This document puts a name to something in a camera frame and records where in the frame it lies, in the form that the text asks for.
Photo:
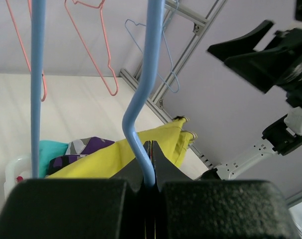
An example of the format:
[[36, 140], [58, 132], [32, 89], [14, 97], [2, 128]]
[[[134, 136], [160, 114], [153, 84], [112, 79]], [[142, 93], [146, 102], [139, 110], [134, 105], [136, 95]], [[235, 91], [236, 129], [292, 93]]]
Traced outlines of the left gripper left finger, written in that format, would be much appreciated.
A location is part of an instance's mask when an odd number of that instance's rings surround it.
[[0, 213], [0, 239], [143, 239], [136, 159], [109, 179], [28, 179]]

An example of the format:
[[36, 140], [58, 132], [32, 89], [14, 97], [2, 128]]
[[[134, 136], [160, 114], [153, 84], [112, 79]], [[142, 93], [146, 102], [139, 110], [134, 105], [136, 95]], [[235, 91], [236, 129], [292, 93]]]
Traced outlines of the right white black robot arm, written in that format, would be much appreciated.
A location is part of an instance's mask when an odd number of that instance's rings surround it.
[[274, 86], [284, 90], [291, 109], [246, 152], [206, 171], [202, 180], [233, 180], [264, 159], [285, 156], [302, 146], [302, 22], [276, 31], [265, 49], [256, 51], [272, 26], [265, 20], [239, 38], [210, 46], [208, 52], [259, 91], [266, 93]]

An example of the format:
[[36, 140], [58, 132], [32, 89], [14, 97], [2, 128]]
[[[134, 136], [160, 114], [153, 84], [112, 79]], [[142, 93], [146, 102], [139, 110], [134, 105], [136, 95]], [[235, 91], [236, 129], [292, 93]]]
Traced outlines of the purple white patterned trousers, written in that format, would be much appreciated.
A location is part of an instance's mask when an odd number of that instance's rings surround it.
[[45, 176], [52, 175], [77, 160], [112, 144], [114, 144], [114, 141], [97, 136], [71, 141], [65, 153], [50, 160]]

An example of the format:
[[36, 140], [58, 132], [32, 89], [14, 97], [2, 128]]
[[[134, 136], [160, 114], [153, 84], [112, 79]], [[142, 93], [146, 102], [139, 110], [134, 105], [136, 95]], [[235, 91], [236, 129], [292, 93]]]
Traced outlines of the olive yellow trousers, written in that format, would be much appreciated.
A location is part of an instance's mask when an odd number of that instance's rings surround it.
[[[175, 166], [181, 166], [190, 143], [197, 135], [184, 131], [182, 127], [188, 121], [179, 117], [162, 126], [141, 131], [138, 136], [142, 143], [156, 141], [165, 157]], [[135, 158], [126, 139], [85, 156], [48, 178], [110, 178]]]

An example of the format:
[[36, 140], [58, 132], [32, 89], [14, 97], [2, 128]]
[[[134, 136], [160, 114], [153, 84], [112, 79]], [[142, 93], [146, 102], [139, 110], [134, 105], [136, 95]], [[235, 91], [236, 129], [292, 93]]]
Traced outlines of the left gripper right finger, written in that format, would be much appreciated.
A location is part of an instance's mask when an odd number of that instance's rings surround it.
[[297, 239], [279, 189], [263, 180], [192, 180], [152, 142], [158, 239]]

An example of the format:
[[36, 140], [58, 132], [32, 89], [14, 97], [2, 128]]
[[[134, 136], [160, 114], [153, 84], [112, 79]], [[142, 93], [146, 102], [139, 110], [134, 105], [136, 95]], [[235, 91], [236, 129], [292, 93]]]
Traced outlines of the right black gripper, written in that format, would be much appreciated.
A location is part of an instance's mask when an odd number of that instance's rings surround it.
[[254, 86], [266, 93], [273, 86], [302, 85], [302, 29], [275, 32], [277, 47], [253, 52], [254, 47], [272, 28], [274, 22], [264, 20], [247, 34], [211, 45], [207, 52]]

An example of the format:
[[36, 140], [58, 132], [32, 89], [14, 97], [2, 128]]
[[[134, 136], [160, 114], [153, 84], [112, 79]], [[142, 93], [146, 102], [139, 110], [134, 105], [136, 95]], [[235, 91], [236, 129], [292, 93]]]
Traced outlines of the blue wire hanger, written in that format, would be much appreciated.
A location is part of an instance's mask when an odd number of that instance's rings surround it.
[[[151, 80], [153, 83], [158, 75], [161, 38], [165, 37], [165, 34], [163, 33], [164, 24], [162, 23], [164, 8], [165, 2], [163, 0], [150, 0], [147, 8], [147, 22], [145, 24], [135, 22], [130, 18], [124, 22], [124, 27], [134, 44], [138, 47], [142, 55], [146, 55], [146, 63], [151, 64], [146, 66], [146, 72], [151, 74]], [[142, 50], [129, 30], [127, 26], [128, 22], [133, 23], [135, 26], [144, 26], [146, 28], [144, 50]]]
[[[44, 0], [34, 0], [31, 6], [31, 177], [38, 178], [41, 115], [40, 95], [42, 91], [46, 2]], [[124, 113], [122, 130], [142, 169], [145, 186], [152, 188], [155, 185], [155, 172], [134, 128], [135, 121], [155, 84], [151, 80], [151, 74], [146, 72], [147, 65], [151, 64], [146, 63], [146, 55], [143, 55], [141, 80]]]

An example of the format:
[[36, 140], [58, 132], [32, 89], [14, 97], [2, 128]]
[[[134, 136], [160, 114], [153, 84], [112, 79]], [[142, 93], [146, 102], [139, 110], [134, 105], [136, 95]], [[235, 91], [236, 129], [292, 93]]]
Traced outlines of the teal trousers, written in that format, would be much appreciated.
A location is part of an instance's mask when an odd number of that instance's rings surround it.
[[39, 142], [39, 177], [44, 178], [52, 159], [66, 153], [68, 144], [64, 142], [41, 140]]

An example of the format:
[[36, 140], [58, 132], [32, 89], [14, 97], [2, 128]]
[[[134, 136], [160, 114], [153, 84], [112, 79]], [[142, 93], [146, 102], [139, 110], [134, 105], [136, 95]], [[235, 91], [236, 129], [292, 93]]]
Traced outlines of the pink camouflage trousers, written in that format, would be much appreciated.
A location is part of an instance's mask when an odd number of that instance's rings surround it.
[[16, 180], [17, 180], [17, 182], [21, 182], [21, 181], [23, 181], [23, 177], [22, 177], [22, 176], [18, 176], [18, 177], [16, 178]]

